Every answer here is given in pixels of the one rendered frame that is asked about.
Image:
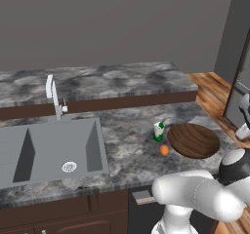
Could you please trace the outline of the brown drawer front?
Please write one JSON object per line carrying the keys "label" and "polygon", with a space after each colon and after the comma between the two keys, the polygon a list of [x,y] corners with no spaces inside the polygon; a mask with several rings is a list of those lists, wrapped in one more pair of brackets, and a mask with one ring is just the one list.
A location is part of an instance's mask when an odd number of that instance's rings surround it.
{"label": "brown drawer front", "polygon": [[0,229],[56,218],[83,215],[90,211],[89,197],[0,210]]}

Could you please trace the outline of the orange-brown egg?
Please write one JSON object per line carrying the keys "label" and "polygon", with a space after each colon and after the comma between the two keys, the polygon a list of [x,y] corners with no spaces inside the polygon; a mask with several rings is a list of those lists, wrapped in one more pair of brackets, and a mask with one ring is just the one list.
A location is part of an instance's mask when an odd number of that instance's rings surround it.
{"label": "orange-brown egg", "polygon": [[170,149],[167,145],[162,144],[159,148],[159,152],[162,156],[168,156]]}

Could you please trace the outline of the grey kitchen sink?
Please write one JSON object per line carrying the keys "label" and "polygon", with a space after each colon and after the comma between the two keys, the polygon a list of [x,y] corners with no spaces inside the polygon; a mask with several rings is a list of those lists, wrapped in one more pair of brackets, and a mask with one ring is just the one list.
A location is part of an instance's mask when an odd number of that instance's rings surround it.
{"label": "grey kitchen sink", "polygon": [[0,189],[108,172],[98,118],[0,128]]}

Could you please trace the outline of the white green milk carton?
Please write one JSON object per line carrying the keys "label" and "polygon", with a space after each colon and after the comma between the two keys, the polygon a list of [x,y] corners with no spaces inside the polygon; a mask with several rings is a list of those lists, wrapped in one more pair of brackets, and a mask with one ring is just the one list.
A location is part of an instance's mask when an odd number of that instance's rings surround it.
{"label": "white green milk carton", "polygon": [[153,127],[154,127],[153,139],[159,142],[163,139],[165,126],[162,122],[157,122],[153,125]]}

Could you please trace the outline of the dark dishwasher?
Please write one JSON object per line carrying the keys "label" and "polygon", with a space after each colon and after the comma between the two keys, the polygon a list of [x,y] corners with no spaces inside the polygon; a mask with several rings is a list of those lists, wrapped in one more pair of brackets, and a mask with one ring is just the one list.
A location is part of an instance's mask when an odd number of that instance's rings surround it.
{"label": "dark dishwasher", "polygon": [[[129,189],[128,234],[151,234],[154,225],[164,214],[164,205],[149,203],[138,205],[136,200],[150,197],[151,186],[141,186]],[[192,211],[190,224],[199,234],[215,234],[219,221],[197,211]]]}

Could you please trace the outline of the silver sink tap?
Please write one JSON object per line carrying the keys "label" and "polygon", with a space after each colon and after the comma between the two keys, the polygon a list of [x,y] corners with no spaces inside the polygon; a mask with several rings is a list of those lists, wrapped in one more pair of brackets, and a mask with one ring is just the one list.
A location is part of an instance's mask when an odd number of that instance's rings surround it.
{"label": "silver sink tap", "polygon": [[47,76],[46,81],[46,97],[51,98],[53,100],[53,104],[55,107],[57,120],[60,121],[62,115],[68,111],[66,103],[59,104],[59,98],[56,88],[56,82],[54,80],[54,75],[50,74]]}

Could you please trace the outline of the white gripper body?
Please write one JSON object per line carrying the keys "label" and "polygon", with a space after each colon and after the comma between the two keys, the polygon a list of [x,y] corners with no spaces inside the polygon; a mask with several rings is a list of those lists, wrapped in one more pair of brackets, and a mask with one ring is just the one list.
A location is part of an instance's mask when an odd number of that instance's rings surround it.
{"label": "white gripper body", "polygon": [[250,137],[250,129],[248,128],[247,124],[244,123],[236,132],[235,136],[239,140],[245,140]]}

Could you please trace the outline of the brown cupboard door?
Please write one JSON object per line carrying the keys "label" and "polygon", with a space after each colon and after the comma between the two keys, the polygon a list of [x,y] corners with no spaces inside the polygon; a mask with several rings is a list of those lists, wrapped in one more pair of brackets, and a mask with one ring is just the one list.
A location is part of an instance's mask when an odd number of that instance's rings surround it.
{"label": "brown cupboard door", "polygon": [[127,234],[128,212],[120,211],[34,226],[36,234]]}

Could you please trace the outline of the stainless steel fridge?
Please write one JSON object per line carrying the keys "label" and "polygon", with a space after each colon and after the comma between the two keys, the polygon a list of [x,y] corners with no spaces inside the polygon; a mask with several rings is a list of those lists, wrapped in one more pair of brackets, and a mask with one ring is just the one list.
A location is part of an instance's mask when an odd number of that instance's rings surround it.
{"label": "stainless steel fridge", "polygon": [[243,114],[239,110],[239,107],[244,107],[242,101],[245,94],[249,94],[250,98],[250,28],[225,109],[226,118],[237,128],[240,128],[245,123]]}

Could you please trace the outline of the brown wooden bowl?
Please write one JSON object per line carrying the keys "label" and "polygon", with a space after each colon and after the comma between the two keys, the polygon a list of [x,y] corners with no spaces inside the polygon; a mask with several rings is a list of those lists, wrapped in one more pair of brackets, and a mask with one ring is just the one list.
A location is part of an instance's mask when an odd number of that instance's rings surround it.
{"label": "brown wooden bowl", "polygon": [[173,125],[167,132],[167,138],[175,151],[191,159],[209,158],[221,147],[214,131],[192,123]]}

